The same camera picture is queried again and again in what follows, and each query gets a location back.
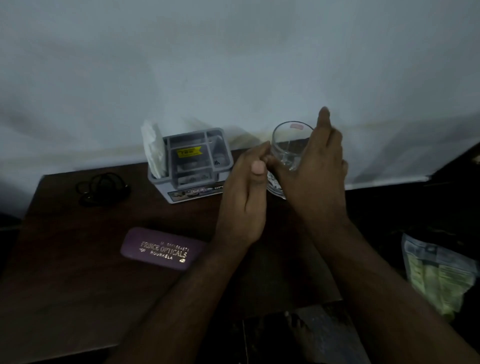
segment yellow price label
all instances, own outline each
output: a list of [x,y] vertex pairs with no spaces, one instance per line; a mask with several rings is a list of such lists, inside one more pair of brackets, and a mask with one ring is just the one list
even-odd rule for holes
[[179,156],[179,158],[199,156],[203,154],[200,151],[200,148],[202,148],[202,146],[194,146],[192,148],[177,149],[177,155]]

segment glass rim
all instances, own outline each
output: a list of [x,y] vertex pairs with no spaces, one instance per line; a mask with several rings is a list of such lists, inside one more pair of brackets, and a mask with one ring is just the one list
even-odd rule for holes
[[306,125],[306,126],[308,126],[308,127],[313,131],[313,128],[312,128],[309,124],[307,124],[306,122],[294,121],[294,120],[281,122],[281,123],[280,123],[279,125],[277,125],[277,126],[275,127],[275,129],[273,130],[273,133],[272,133],[272,146],[273,146],[274,148],[280,149],[283,153],[290,154],[290,155],[293,155],[293,156],[301,156],[302,153],[293,153],[293,152],[289,152],[289,151],[287,151],[287,150],[284,150],[284,149],[280,148],[280,147],[277,145],[277,142],[275,142],[274,136],[275,136],[276,130],[277,130],[280,126],[282,126],[283,124],[288,124],[288,123],[290,123],[290,122],[296,122],[296,123],[298,123],[298,124]]

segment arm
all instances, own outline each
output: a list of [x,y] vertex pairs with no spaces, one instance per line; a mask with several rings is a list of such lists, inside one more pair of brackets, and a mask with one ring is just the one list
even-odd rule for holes
[[108,364],[193,363],[228,281],[265,225],[264,143],[240,156],[224,185],[215,236],[120,345]]
[[296,171],[267,156],[327,262],[376,363],[480,363],[479,355],[365,241],[349,221],[342,135],[322,108]]

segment brown table top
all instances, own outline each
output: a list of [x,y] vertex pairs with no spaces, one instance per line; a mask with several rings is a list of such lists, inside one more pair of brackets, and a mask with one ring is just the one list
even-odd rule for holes
[[[75,184],[107,171],[131,185],[131,195],[113,206],[80,206]],[[267,199],[264,233],[219,305],[229,319],[341,299],[287,202]],[[209,241],[220,200],[171,205],[148,181],[146,163],[45,176],[0,280],[0,363],[118,344],[181,274],[120,255],[126,232],[142,226]]]

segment black cable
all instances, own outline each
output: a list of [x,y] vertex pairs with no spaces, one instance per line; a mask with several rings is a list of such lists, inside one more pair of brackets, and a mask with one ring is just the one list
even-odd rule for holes
[[78,182],[75,190],[80,194],[82,206],[108,206],[126,198],[131,188],[117,174],[112,172],[98,174],[87,181]]

